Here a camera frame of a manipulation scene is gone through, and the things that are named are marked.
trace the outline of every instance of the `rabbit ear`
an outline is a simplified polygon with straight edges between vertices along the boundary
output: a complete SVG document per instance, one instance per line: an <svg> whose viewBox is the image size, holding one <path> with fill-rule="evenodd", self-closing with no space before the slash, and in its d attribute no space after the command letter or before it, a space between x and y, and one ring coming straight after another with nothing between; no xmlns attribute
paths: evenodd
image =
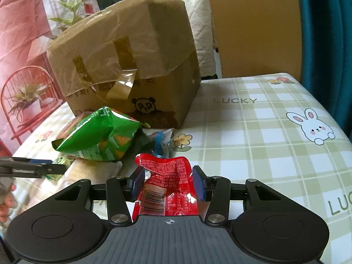
<svg viewBox="0 0 352 264"><path fill-rule="evenodd" d="M304 114L306 115L307 119L317 119L318 116L316 114L316 112L311 109L311 108L307 108L306 111L304 112Z"/></svg>
<svg viewBox="0 0 352 264"><path fill-rule="evenodd" d="M298 125L302 125L303 121L306 120L306 118L304 118L303 116L297 113L288 112L286 113L286 116L288 119L290 119L292 122L295 122Z"/></svg>

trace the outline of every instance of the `white flower pot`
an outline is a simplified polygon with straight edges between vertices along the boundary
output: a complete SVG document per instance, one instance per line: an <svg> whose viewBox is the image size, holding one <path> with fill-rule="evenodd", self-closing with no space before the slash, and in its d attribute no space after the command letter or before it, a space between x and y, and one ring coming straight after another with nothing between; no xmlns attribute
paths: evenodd
<svg viewBox="0 0 352 264"><path fill-rule="evenodd" d="M24 121L29 121L37 116L42 111L39 99L34 101L31 105L22 110Z"/></svg>

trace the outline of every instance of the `barcode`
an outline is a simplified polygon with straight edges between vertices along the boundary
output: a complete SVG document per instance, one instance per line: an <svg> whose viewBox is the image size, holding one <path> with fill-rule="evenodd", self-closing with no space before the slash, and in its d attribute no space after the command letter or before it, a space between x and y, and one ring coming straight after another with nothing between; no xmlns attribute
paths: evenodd
<svg viewBox="0 0 352 264"><path fill-rule="evenodd" d="M144 190L140 214L165 215L165 195L152 190Z"/></svg>

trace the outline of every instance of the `gray ridged panel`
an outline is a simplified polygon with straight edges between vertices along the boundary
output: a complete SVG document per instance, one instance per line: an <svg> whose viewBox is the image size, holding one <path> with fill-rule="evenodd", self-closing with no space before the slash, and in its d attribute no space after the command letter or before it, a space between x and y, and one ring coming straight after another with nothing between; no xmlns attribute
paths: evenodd
<svg viewBox="0 0 352 264"><path fill-rule="evenodd" d="M245 254L223 228L198 216L140 216L129 227L114 228L90 255L71 264L263 264ZM33 264L21 260L18 264Z"/></svg>

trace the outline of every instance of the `checkered tablecloth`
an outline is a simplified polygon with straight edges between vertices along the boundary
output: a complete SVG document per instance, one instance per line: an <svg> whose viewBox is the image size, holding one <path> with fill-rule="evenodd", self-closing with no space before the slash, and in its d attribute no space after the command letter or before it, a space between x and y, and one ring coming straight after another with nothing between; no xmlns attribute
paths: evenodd
<svg viewBox="0 0 352 264"><path fill-rule="evenodd" d="M286 115L291 112L306 118L307 108L325 123L321 127L332 129L334 139L318 145ZM54 160L58 152L50 142L72 118L64 104L14 156ZM203 81L182 129L174 131L171 152L200 165L209 176L221 175L237 183L256 178L319 214L330 229L322 261L351 264L352 145L326 110L290 75ZM18 179L17 184L20 206L11 217L55 189L43 179ZM105 208L100 208L97 214L103 215ZM241 212L242 204L232 202L232 217Z"/></svg>

